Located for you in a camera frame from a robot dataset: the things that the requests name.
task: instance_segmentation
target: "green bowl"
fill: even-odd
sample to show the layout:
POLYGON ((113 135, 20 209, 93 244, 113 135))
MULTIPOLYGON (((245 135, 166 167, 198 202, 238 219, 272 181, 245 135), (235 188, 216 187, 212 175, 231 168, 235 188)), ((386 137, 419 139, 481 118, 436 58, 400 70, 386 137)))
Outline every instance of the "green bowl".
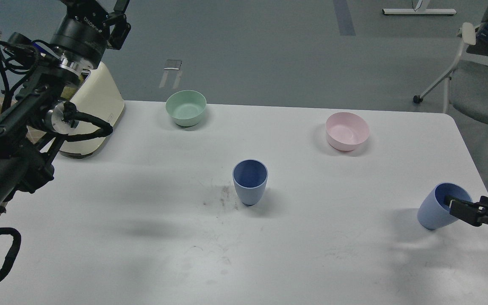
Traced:
POLYGON ((190 127, 199 123, 205 116, 207 99, 201 93, 184 90, 171 95, 165 104, 165 110, 172 120, 182 126, 190 127))

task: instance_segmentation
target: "cream robot base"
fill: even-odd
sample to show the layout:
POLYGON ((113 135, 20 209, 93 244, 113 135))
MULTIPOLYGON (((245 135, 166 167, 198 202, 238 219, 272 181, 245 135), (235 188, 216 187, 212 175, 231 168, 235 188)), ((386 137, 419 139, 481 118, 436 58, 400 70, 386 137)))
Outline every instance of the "cream robot base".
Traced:
MULTIPOLYGON (((97 116, 110 123, 112 127, 114 127, 124 110, 124 99, 122 99, 112 75, 103 62, 99 63, 97 69, 89 72, 89 75, 86 76, 70 101, 76 105, 79 111, 97 116)), ((80 122, 70 135, 92 133, 95 130, 97 130, 96 126, 80 122)), ((107 141, 107 138, 75 142, 66 141, 62 145, 60 152, 68 157, 84 158, 97 151, 107 141)))

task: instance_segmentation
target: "gray floor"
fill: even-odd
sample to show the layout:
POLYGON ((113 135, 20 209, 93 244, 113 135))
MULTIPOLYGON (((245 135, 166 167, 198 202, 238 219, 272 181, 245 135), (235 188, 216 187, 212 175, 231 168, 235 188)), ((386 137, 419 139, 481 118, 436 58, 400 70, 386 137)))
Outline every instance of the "gray floor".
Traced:
MULTIPOLYGON (((100 2, 111 8, 115 0, 100 2)), ((24 3, 0 0, 5 37, 19 31, 49 41, 64 5, 24 3)), ((419 106, 412 96, 447 68, 455 31, 478 23, 487 3, 432 0, 429 8, 457 15, 384 16, 382 8, 411 8, 411 0, 131 0, 133 29, 103 61, 124 99, 163 101, 195 89, 213 104, 440 112, 441 87, 419 106), (354 35, 344 30, 349 25, 354 35), (177 89, 175 74, 159 88, 169 58, 183 61, 177 89)), ((449 114, 488 186, 488 126, 449 114)))

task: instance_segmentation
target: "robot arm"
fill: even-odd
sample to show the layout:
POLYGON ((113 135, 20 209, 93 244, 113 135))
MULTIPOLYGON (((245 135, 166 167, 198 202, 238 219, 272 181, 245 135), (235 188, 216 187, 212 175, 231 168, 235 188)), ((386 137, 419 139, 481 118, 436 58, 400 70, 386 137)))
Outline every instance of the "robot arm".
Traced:
MULTIPOLYGON (((52 161, 64 141, 83 141, 112 133, 110 124, 79 112, 61 98, 61 93, 67 86, 78 87, 83 69, 97 68, 107 48, 122 47, 130 31, 124 14, 129 0, 117 0, 110 14, 95 0, 61 2, 67 6, 67 14, 52 37, 51 52, 19 33, 14 33, 8 42, 0 40, 0 72, 5 87, 0 115, 0 213, 5 212, 2 202, 12 199, 16 191, 34 193, 54 179, 52 161), (9 88, 6 71, 25 76, 9 88), (17 103, 10 106, 20 86, 17 103), (87 135, 69 136, 78 121, 92 123, 99 129, 87 135), (46 135, 37 144, 31 143, 25 137, 27 125, 46 135), (50 141, 48 151, 41 152, 50 141)), ((4 234, 11 235, 13 243, 0 270, 0 281, 10 272, 21 240, 13 228, 0 228, 0 235, 4 234)))
POLYGON ((472 226, 479 227, 488 224, 488 197, 481 196, 478 202, 469 202, 446 196, 445 202, 449 206, 449 214, 467 222, 472 226))

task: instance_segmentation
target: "cup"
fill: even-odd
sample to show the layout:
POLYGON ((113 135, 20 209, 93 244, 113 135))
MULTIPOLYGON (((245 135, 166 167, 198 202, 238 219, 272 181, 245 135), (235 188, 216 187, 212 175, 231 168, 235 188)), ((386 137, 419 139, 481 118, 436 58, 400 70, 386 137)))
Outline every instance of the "cup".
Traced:
POLYGON ((440 183, 424 199, 417 212, 417 219, 423 227, 436 230, 458 220, 457 217, 449 214, 449 206, 444 204, 446 195, 472 201, 468 192, 460 186, 453 183, 440 183))
POLYGON ((233 182, 240 201, 247 206, 259 202, 265 187, 269 172, 267 167, 257 160, 240 161, 233 168, 233 182))

